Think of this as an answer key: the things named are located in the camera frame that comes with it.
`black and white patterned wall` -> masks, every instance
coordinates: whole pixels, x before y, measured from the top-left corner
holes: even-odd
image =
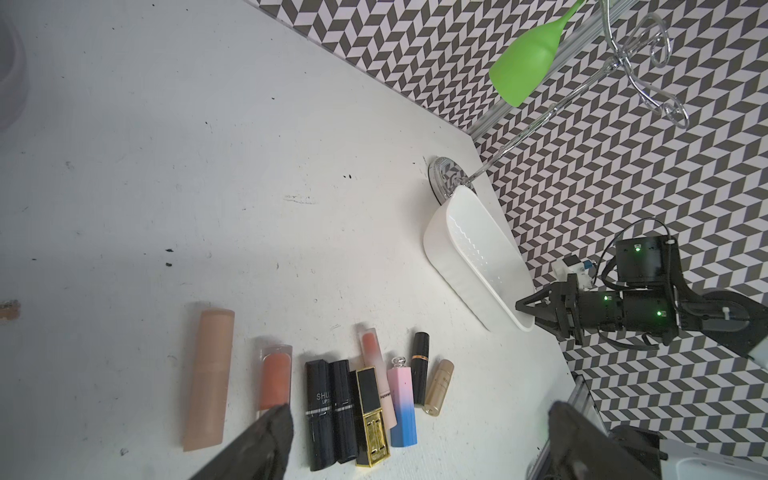
[[[334,55],[466,129],[498,99],[488,69],[572,0],[249,0]],[[568,35],[594,10],[586,5]]]
[[[562,0],[251,0],[336,56],[462,129],[498,95],[488,69],[527,29],[563,14]],[[670,26],[670,65],[646,81],[677,94],[688,131],[640,105],[614,74],[490,170],[537,286],[566,254],[596,257],[607,239],[658,216],[679,235],[695,290],[731,288],[768,304],[768,6],[764,0],[639,0],[617,38],[648,12]],[[588,2],[568,35],[596,11]],[[493,155],[602,65],[599,38],[477,143]],[[639,236],[650,224],[631,229]],[[614,338],[622,335],[612,334]],[[768,462],[768,373],[714,341],[683,332],[658,352],[617,351],[597,335],[561,344],[607,423],[661,431],[728,455]]]

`white tabletop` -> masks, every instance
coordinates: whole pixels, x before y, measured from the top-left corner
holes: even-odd
[[[243,2],[152,1],[6,2],[31,97],[0,134],[0,301],[22,304],[0,326],[2,476],[185,480],[253,421],[276,339],[286,478],[523,478],[573,386],[558,344],[485,330],[422,248],[425,164],[474,170],[470,137]],[[237,313],[224,444],[183,453],[209,305]],[[359,365],[358,323],[401,355],[428,332],[455,364],[445,408],[374,469],[310,472],[303,362]]]

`lipstick cap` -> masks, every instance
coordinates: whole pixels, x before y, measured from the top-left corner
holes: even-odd
[[[349,387],[349,360],[339,360],[330,365],[334,449],[336,461],[345,463],[354,460],[357,456],[355,413],[352,390]]]
[[[416,332],[413,336],[413,355],[429,358],[429,334]]]
[[[325,360],[306,363],[306,416],[310,423],[310,470],[336,462],[333,452],[330,367]]]
[[[413,402],[424,405],[427,392],[427,366],[429,363],[429,334],[417,332],[413,336],[413,356],[411,357],[411,378]]]

